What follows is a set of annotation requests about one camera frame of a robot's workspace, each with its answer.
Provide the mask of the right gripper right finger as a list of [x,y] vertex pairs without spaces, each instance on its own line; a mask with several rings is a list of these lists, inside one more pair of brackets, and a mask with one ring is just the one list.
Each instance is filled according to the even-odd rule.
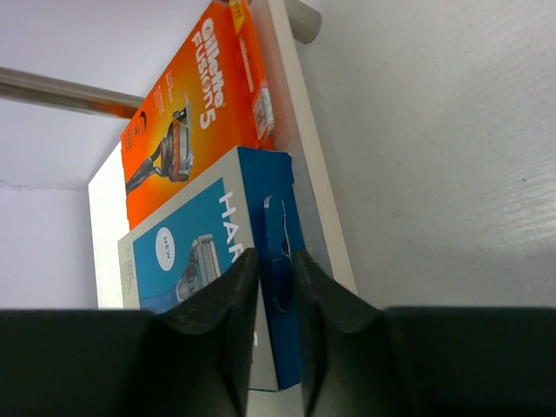
[[293,257],[308,416],[552,416],[551,308],[374,308]]

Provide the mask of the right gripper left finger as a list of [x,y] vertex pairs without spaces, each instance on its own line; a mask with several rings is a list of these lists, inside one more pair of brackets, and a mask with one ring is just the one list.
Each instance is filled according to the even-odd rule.
[[243,416],[259,256],[163,314],[4,310],[4,416]]

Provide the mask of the orange Fusion5 razor box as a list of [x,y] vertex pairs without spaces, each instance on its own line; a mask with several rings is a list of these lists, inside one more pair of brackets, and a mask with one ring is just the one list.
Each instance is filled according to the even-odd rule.
[[236,146],[273,149],[267,71],[248,1],[213,1],[121,134],[134,228]]

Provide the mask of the blue Harry's box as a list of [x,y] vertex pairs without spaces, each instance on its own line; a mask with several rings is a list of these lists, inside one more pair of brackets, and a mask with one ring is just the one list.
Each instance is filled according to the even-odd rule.
[[122,304],[164,313],[247,248],[261,259],[250,386],[285,390],[301,380],[291,255],[304,248],[289,154],[231,149],[125,235]]

